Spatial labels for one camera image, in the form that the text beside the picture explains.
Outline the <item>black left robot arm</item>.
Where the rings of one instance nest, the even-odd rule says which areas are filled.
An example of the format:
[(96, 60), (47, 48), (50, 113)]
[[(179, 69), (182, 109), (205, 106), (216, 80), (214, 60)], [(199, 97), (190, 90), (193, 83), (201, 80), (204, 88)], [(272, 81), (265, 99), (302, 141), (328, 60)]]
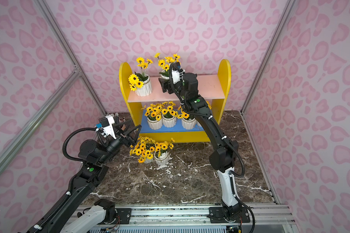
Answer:
[[(29, 233), (86, 233), (100, 223), (120, 222), (115, 204), (100, 199), (86, 214), (68, 224), (79, 205), (105, 178), (109, 170), (107, 162), (118, 154), (122, 146), (130, 147), (137, 144), (142, 129), (141, 125), (130, 129), (133, 122), (131, 119), (121, 123), (110, 123), (108, 117), (99, 120), (96, 127), (75, 130), (65, 139), (62, 146), (63, 155), (69, 160), (81, 162), (82, 167), (71, 177), (63, 196), (28, 230)], [(67, 152), (69, 141), (78, 133), (85, 131), (95, 132), (99, 140), (84, 141), (78, 156), (70, 156)]]

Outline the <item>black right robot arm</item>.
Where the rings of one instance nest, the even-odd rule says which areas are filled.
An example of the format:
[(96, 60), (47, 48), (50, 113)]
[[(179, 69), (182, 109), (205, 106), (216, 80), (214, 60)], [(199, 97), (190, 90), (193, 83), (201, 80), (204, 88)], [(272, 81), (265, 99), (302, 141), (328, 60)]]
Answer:
[(226, 222), (242, 222), (251, 212), (239, 198), (236, 177), (244, 177), (245, 165), (238, 153), (239, 144), (226, 136), (215, 120), (206, 100), (198, 93), (197, 75), (186, 73), (176, 83), (159, 78), (162, 92), (174, 93), (180, 100), (181, 110), (194, 117), (206, 132), (214, 152), (209, 156), (213, 169), (218, 173), (222, 188), (222, 216), (209, 215), (210, 219)]

